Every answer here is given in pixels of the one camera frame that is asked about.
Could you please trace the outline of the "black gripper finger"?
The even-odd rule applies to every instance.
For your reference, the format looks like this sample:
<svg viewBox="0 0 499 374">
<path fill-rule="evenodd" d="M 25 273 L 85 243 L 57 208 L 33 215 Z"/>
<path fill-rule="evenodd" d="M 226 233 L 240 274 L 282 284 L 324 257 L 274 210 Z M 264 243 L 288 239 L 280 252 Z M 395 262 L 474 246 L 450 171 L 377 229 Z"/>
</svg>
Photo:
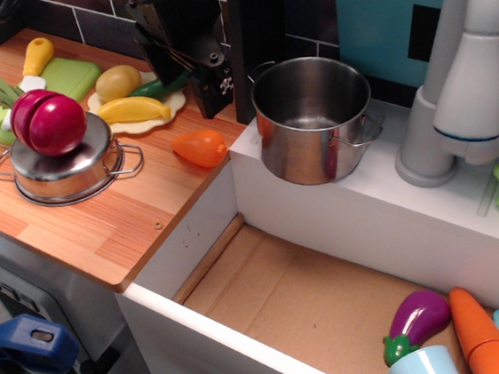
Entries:
<svg viewBox="0 0 499 374">
<path fill-rule="evenodd" d="M 234 101 L 233 73 L 226 59 L 214 68 L 202 65 L 188 77 L 203 118 L 212 119 Z"/>
<path fill-rule="evenodd" d="M 166 47 L 161 47 L 148 31 L 135 23 L 133 36 L 143 60 L 154 71 L 155 76 L 164 87 L 176 82 L 182 76 L 189 76 L 192 69 L 182 64 Z"/>
</svg>

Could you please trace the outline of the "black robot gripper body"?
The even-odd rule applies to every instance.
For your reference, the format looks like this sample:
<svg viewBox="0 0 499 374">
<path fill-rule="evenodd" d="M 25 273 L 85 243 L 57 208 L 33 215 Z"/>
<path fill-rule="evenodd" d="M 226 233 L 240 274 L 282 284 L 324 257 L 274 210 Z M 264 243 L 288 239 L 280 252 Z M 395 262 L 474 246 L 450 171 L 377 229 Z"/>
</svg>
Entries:
<svg viewBox="0 0 499 374">
<path fill-rule="evenodd" d="M 127 0 L 125 10 L 161 46 L 192 71 L 226 60 L 214 27 L 219 0 Z"/>
</svg>

